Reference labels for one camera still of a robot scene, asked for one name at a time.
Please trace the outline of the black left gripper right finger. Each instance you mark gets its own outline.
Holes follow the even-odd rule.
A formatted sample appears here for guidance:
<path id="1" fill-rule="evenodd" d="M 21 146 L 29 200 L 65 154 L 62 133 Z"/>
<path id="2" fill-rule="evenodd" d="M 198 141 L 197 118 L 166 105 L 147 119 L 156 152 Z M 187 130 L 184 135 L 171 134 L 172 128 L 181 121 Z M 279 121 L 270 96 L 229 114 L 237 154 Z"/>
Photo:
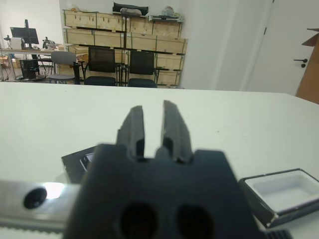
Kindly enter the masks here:
<path id="1" fill-rule="evenodd" d="M 189 130 L 177 105 L 168 100 L 163 102 L 161 142 L 173 161 L 191 161 Z"/>

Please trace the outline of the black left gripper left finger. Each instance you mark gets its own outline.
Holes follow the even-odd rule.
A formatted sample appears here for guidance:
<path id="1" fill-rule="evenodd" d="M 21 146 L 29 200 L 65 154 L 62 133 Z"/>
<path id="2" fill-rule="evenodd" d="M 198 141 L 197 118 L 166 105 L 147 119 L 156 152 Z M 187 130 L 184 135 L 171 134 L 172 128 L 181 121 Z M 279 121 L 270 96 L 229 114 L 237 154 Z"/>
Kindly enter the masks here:
<path id="1" fill-rule="evenodd" d="M 142 106 L 130 109 L 118 130 L 116 144 L 124 145 L 130 157 L 144 158 L 145 129 Z"/>

